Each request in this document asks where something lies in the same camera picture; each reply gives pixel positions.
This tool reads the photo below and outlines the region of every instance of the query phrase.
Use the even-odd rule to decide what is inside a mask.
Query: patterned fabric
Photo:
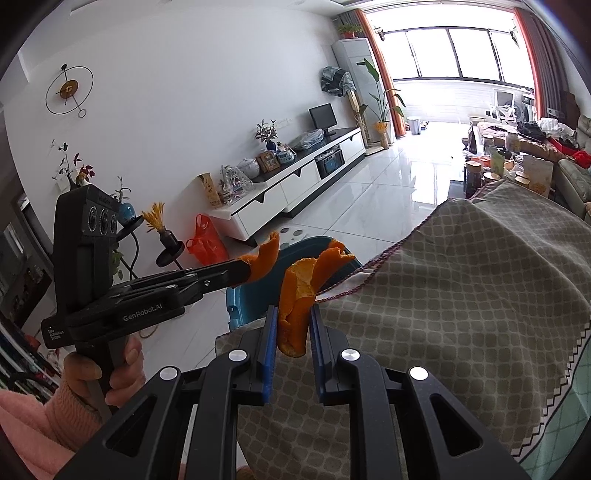
[[[366,265],[372,274],[360,274],[357,287],[325,298],[324,322],[384,367],[427,368],[516,460],[527,459],[573,391],[588,340],[590,233],[527,189],[490,184],[472,200],[440,205]],[[218,339],[218,351],[242,331]],[[241,408],[238,441],[259,480],[349,477],[348,409],[318,404],[310,348],[299,359],[278,355],[271,403]],[[542,457],[545,471],[564,459]],[[530,473],[540,465],[530,460]]]
[[[355,91],[355,84],[349,72],[337,67],[325,67],[322,69],[320,86],[323,92],[344,97],[349,92]]]

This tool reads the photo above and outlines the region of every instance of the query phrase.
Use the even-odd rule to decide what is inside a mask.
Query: window
[[[388,63],[390,75],[399,79],[418,77],[417,64],[408,44],[405,32],[392,33],[385,37],[382,52]]]
[[[523,42],[519,45],[512,35],[501,32],[491,32],[491,37],[499,54],[505,81],[533,88],[530,58]]]
[[[451,2],[421,3],[423,5],[396,6],[395,8],[368,12],[367,17],[374,27],[382,27],[385,32],[408,30],[409,28],[446,27],[448,25],[491,28],[508,32],[515,26],[513,12],[473,5],[451,4]]]
[[[451,77],[534,86],[525,46],[516,43],[510,32],[411,28],[386,33],[384,44],[384,56],[395,80]]]
[[[499,67],[487,31],[450,28],[449,33],[456,47],[463,77],[500,81]]]
[[[411,30],[407,37],[414,49],[421,77],[460,76],[445,29]]]

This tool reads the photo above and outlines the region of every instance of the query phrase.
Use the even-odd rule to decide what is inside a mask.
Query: green plant
[[[123,177],[117,177],[119,179],[119,190],[116,190],[113,195],[114,199],[117,199],[119,203],[123,203],[123,200],[129,200],[129,197],[125,196],[125,190],[131,192],[131,189],[123,186]]]
[[[363,31],[360,25],[344,24],[337,27],[339,33],[359,33]]]
[[[55,146],[56,146],[56,141],[54,139],[51,142],[49,149],[51,150]],[[60,163],[60,166],[58,167],[56,176],[52,177],[52,179],[54,179],[54,180],[57,180],[57,177],[59,175],[69,176],[70,174],[74,173],[76,171],[76,169],[78,168],[77,164],[79,162],[83,161],[80,158],[80,154],[77,153],[76,155],[74,155],[74,159],[72,160],[72,162],[74,163],[74,167],[72,168],[70,166],[70,159],[68,158],[68,153],[67,153],[68,152],[68,144],[64,142],[63,145],[60,145],[58,150],[60,152],[64,152],[64,158],[61,159],[61,163]],[[78,183],[79,179],[85,179],[87,177],[92,178],[94,176],[95,176],[95,172],[93,170],[93,167],[91,167],[90,165],[82,164],[82,168],[80,169],[80,172],[78,173],[77,177],[72,180],[75,181],[76,183]]]
[[[263,143],[269,143],[271,140],[277,138],[277,129],[275,127],[275,121],[271,120],[270,124],[265,123],[265,119],[260,124],[256,125],[255,139],[260,140]]]
[[[123,271],[121,270],[121,259],[123,258],[123,254],[117,250],[119,248],[119,244],[116,243],[113,246],[113,252],[111,253],[111,275],[117,275],[120,280],[123,280]]]
[[[379,80],[380,80],[379,72],[375,69],[375,67],[371,64],[371,62],[368,59],[364,59],[364,62],[365,62],[365,67],[368,69],[369,74],[373,77],[373,79],[375,81],[375,88],[379,94]],[[378,103],[378,110],[379,110],[378,112],[376,112],[369,105],[363,104],[359,107],[359,114],[363,115],[365,113],[365,111],[369,108],[379,118],[380,122],[382,122],[382,123],[388,122],[389,121],[388,115],[390,115],[390,107],[389,107],[388,98],[387,98],[388,92],[394,92],[394,96],[400,101],[402,106],[406,107],[402,97],[398,93],[396,93],[396,92],[400,92],[400,90],[396,90],[396,88],[390,88],[384,92],[384,94],[382,95],[382,98],[380,98],[377,95],[374,95],[373,93],[370,93],[370,95]],[[404,113],[398,105],[394,106],[394,110],[396,111],[396,113],[398,115],[400,115],[401,117],[404,117]]]

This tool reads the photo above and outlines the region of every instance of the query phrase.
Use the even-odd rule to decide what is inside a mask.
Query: curtain
[[[392,81],[392,76],[388,71],[388,66],[386,65],[386,61],[384,59],[384,55],[382,54],[382,50],[378,44],[376,39],[376,34],[374,33],[374,29],[369,23],[368,18],[365,16],[363,11],[357,9],[351,12],[346,12],[344,14],[340,14],[338,16],[337,21],[343,24],[351,24],[351,25],[359,25],[363,28],[363,33],[358,34],[360,37],[366,37],[369,41],[369,46],[374,54],[376,67],[379,71],[379,76],[384,84],[384,89],[390,90],[386,97],[388,99],[388,105],[390,107],[390,115],[392,117],[392,126],[394,127],[394,133],[397,137],[403,137],[406,134],[406,127],[404,125],[404,120],[400,115],[396,113],[394,110],[395,106],[400,106],[398,103],[398,99],[394,96],[394,82]]]
[[[561,92],[569,89],[569,83],[556,41],[534,14],[515,8],[515,19],[524,38],[534,74],[535,108],[538,118],[556,117],[548,111],[551,108],[557,110],[558,117],[564,121]]]

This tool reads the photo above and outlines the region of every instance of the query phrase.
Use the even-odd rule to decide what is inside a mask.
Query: hand
[[[125,363],[117,367],[109,383],[112,390],[107,392],[107,405],[121,408],[146,382],[144,375],[144,354],[142,344],[134,336],[130,336],[123,351]],[[81,397],[88,405],[96,408],[90,397],[87,381],[102,377],[100,367],[90,358],[70,353],[64,359],[64,377],[70,389]]]

